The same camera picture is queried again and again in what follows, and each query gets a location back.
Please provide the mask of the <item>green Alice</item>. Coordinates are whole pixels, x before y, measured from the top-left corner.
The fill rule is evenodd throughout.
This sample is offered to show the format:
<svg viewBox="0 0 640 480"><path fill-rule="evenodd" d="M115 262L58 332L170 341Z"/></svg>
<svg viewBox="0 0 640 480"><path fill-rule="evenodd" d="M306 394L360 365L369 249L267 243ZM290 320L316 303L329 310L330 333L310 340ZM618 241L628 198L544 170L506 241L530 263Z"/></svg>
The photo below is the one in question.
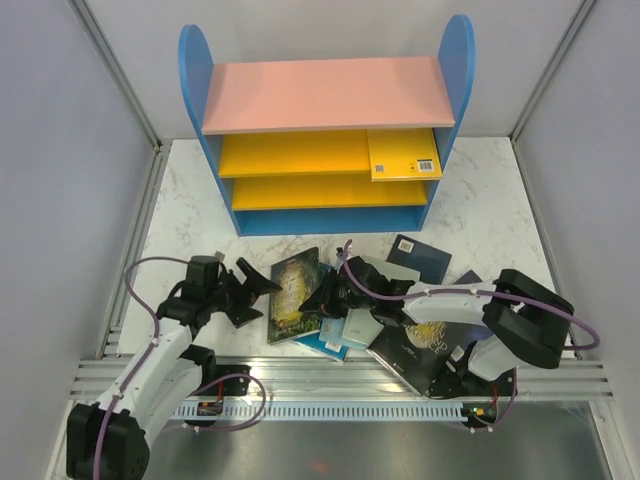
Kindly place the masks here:
<svg viewBox="0 0 640 480"><path fill-rule="evenodd" d="M269 298L268 344L275 345L319 331L320 316L303 313L299 308L318 288L322 276L318 247L297 253L271 267L271 280L281 290Z"/></svg>

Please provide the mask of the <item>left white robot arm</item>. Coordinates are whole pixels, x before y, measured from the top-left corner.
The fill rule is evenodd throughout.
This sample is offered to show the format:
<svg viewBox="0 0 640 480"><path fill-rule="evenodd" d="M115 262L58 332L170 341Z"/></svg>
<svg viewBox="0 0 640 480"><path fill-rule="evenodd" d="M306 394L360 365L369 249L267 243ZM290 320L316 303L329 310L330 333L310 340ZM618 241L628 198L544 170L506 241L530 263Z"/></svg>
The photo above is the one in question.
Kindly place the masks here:
<svg viewBox="0 0 640 480"><path fill-rule="evenodd" d="M244 258L239 280L216 256L186 261L184 278L156 308L145 305L153 327L144 346L92 403L77 404L66 423L66 474L71 479L141 479L158 435L183 401L215 394L244 395L257 384L249 368L219 365L213 350L197 346L200 330L215 313L235 327L260 317L254 305L280 291Z"/></svg>

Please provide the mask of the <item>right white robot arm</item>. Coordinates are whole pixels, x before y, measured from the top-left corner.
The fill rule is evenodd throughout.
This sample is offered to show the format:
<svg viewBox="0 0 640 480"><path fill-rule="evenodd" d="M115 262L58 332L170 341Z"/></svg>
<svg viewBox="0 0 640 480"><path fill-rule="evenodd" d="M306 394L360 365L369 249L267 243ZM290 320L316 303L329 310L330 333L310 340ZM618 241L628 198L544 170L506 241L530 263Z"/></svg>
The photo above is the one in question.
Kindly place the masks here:
<svg viewBox="0 0 640 480"><path fill-rule="evenodd" d="M429 285L360 256L331 268L302 313L367 313L382 325L368 353L432 399L508 395L516 368L555 369L575 309L514 269L492 283Z"/></svg>

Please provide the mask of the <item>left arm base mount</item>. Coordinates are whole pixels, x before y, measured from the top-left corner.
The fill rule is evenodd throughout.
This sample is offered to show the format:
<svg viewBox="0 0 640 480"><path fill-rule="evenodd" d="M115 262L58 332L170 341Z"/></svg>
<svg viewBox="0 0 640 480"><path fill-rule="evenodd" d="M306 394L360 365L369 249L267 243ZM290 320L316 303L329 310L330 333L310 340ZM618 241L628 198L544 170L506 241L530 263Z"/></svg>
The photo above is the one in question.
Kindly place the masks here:
<svg viewBox="0 0 640 480"><path fill-rule="evenodd" d="M201 387L208 386L200 392L200 395L213 397L211 401L198 403L197 415L217 416L223 411L224 401L227 398L245 396L248 392L250 380L246 375L251 373L248 365L221 365L213 373L204 375Z"/></svg>

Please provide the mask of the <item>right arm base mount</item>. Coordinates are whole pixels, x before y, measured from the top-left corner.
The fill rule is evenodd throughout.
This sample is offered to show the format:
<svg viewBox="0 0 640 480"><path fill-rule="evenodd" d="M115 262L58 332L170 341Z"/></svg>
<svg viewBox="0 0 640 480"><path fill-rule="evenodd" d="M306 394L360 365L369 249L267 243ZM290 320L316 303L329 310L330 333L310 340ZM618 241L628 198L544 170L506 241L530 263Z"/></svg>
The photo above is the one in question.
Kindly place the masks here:
<svg viewBox="0 0 640 480"><path fill-rule="evenodd" d="M493 432L511 412L517 396L517 370L502 373L496 380L472 374L462 362L447 360L429 384L431 399L460 400L467 418L461 425L470 433Z"/></svg>

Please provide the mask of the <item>yellow book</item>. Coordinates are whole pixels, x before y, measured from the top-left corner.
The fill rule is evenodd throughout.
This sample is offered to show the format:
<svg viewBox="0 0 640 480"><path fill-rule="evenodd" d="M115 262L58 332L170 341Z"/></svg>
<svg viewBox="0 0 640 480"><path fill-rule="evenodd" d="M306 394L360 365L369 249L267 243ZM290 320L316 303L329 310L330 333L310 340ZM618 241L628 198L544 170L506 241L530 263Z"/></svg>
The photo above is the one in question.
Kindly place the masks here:
<svg viewBox="0 0 640 480"><path fill-rule="evenodd" d="M367 140L372 181L441 179L431 128L368 130Z"/></svg>

